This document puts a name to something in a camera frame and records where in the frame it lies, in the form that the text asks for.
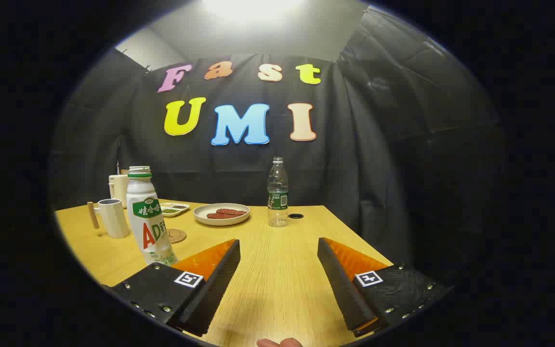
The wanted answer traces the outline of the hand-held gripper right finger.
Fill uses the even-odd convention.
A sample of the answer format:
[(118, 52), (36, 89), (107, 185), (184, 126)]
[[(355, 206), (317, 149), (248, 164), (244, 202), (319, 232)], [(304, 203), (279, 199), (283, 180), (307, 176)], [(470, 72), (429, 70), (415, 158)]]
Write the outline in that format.
[(413, 266), (387, 265), (324, 237), (318, 240), (317, 257), (356, 337), (401, 325), (453, 290)]

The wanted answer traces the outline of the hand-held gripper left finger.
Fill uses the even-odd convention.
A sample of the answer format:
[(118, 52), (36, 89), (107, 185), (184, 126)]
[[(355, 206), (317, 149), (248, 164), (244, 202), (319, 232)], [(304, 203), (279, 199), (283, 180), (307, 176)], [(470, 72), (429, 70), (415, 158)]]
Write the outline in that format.
[(240, 241), (227, 240), (168, 266), (154, 262), (103, 288), (132, 309), (177, 330), (203, 336), (240, 262)]

